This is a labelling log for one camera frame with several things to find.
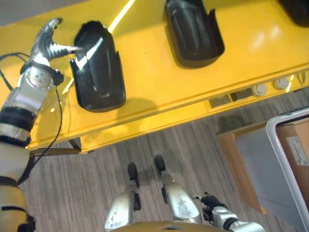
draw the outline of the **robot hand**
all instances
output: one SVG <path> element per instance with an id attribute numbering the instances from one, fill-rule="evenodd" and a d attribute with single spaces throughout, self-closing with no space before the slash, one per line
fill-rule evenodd
<path id="1" fill-rule="evenodd" d="M 51 61 L 54 58 L 63 57 L 68 54 L 73 54 L 80 50 L 79 47 L 64 46 L 54 43 L 52 36 L 57 25 L 62 23 L 62 18 L 54 18 L 47 22 L 35 38 L 32 46 L 30 62 L 40 61 L 45 58 Z"/>
<path id="2" fill-rule="evenodd" d="M 0 111 L 0 230 L 32 232 L 35 220 L 27 213 L 24 194 L 18 185 L 25 181 L 33 167 L 34 157 L 25 147 L 43 105 L 46 94 L 63 81 L 63 75 L 50 68 L 49 61 L 80 48 L 53 42 L 52 36 L 61 18 L 46 23 L 32 46 L 29 61 L 21 69 L 14 88 Z"/>
<path id="3" fill-rule="evenodd" d="M 221 203 L 215 196 L 205 197 L 194 195 L 206 208 L 203 209 L 204 219 L 209 221 L 214 227 L 233 232 L 266 232 L 264 228 L 256 222 L 241 221 L 237 215 L 230 211 L 227 206 Z"/>

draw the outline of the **robot leg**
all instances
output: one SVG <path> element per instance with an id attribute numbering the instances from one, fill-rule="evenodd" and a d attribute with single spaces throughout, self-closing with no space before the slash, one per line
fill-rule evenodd
<path id="1" fill-rule="evenodd" d="M 202 224 L 202 217 L 192 197 L 166 171 L 163 158 L 154 158 L 163 183 L 162 195 L 172 213 L 173 220 Z"/>
<path id="2" fill-rule="evenodd" d="M 140 196 L 136 193 L 139 188 L 138 173 L 134 163 L 127 167 L 130 181 L 123 193 L 113 201 L 108 212 L 104 229 L 113 231 L 132 223 L 134 211 L 141 209 Z"/>

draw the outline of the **white bin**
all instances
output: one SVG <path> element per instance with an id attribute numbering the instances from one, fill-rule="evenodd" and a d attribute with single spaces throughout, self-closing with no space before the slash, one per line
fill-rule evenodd
<path id="1" fill-rule="evenodd" d="M 272 118 L 266 127 L 239 135 L 236 143 L 260 204 L 309 232 L 309 212 L 276 133 L 278 124 L 306 116 L 309 108 Z"/>

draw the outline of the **black cable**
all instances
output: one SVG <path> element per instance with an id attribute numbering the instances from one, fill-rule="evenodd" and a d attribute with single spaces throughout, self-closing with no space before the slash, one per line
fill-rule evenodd
<path id="1" fill-rule="evenodd" d="M 7 57 L 18 57 L 20 58 L 23 62 L 27 62 L 23 57 L 21 57 L 20 55 L 26 56 L 26 57 L 30 57 L 29 55 L 22 53 L 22 52 L 14 52 L 14 53 L 9 53 L 9 54 L 5 54 L 5 55 L 1 55 L 0 56 L 0 61 L 4 60 Z M 4 73 L 2 72 L 2 70 L 0 69 L 0 75 L 3 78 L 3 81 L 5 83 L 5 85 L 7 86 L 7 88 L 11 91 L 13 89 L 13 87 L 11 86 L 10 82 L 6 79 Z"/>
<path id="2" fill-rule="evenodd" d="M 5 78 L 4 73 L 1 71 L 0 69 L 0 75 L 5 83 L 5 85 L 7 86 L 7 88 L 12 91 L 13 87 L 10 85 L 10 82 Z"/>
<path id="3" fill-rule="evenodd" d="M 19 55 L 23 55 L 23 56 L 26 56 L 26 57 L 30 57 L 28 54 L 26 53 L 23 53 L 23 52 L 13 52 L 13 53 L 8 53 L 8 54 L 5 54 L 5 55 L 1 55 L 0 56 L 0 61 L 2 61 L 3 59 L 7 58 L 7 57 L 13 57 L 13 56 L 19 56 Z"/>
<path id="4" fill-rule="evenodd" d="M 43 151 L 43 153 L 37 158 L 37 160 L 34 162 L 34 164 L 32 165 L 32 168 L 34 168 L 34 166 L 37 164 L 37 162 L 46 154 L 46 152 L 48 151 L 48 149 L 54 144 L 54 142 L 57 140 L 59 134 L 60 134 L 60 131 L 61 131 L 61 126 L 62 126 L 62 108 L 61 108 L 61 102 L 60 102 L 60 97 L 59 97 L 59 94 L 58 94 L 58 90 L 57 90 L 57 87 L 56 87 L 56 94 L 57 94 L 57 99 L 58 99 L 58 103 L 59 103 L 59 109 L 60 109 L 60 125 L 59 125 L 59 129 L 58 129 L 58 132 L 57 132 L 57 135 L 55 136 L 54 140 L 50 143 L 50 145 Z"/>

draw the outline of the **black joint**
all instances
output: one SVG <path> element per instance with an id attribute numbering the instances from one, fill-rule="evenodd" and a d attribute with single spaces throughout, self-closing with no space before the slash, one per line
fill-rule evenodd
<path id="1" fill-rule="evenodd" d="M 202 197 L 201 202 L 211 209 L 213 209 L 214 207 L 217 207 L 217 206 L 223 206 L 223 207 L 227 208 L 227 206 L 225 204 L 221 203 L 218 200 L 218 198 L 216 198 L 215 196 Z"/>
<path id="2" fill-rule="evenodd" d="M 165 187 L 163 187 L 161 189 L 161 191 L 162 191 L 162 196 L 163 196 L 164 203 L 168 204 L 168 198 L 167 198 L 167 195 L 166 195 Z"/>
<path id="3" fill-rule="evenodd" d="M 134 193 L 134 211 L 141 210 L 140 196 L 138 193 Z"/>
<path id="4" fill-rule="evenodd" d="M 10 124 L 31 131 L 36 115 L 20 107 L 4 107 L 0 112 L 0 123 Z"/>
<path id="5" fill-rule="evenodd" d="M 236 221 L 239 221 L 238 218 L 235 218 L 235 217 L 231 217 L 229 219 L 227 219 L 224 224 L 223 224 L 223 229 L 226 230 L 226 231 L 229 231 L 231 225 L 236 222 Z"/>
<path id="6" fill-rule="evenodd" d="M 6 176 L 0 176 L 0 186 L 13 186 L 17 187 L 17 183 L 14 179 Z"/>
<path id="7" fill-rule="evenodd" d="M 16 146 L 26 147 L 30 144 L 31 139 L 27 138 L 26 141 L 20 141 L 18 139 L 10 138 L 7 136 L 0 136 L 0 141 Z"/>
<path id="8" fill-rule="evenodd" d="M 22 74 L 27 68 L 31 66 L 44 69 L 45 71 L 49 72 L 56 86 L 60 85 L 64 80 L 64 76 L 59 70 L 54 70 L 47 65 L 40 64 L 35 61 L 31 61 L 31 62 L 24 64 L 24 66 L 20 70 L 20 74 Z"/>

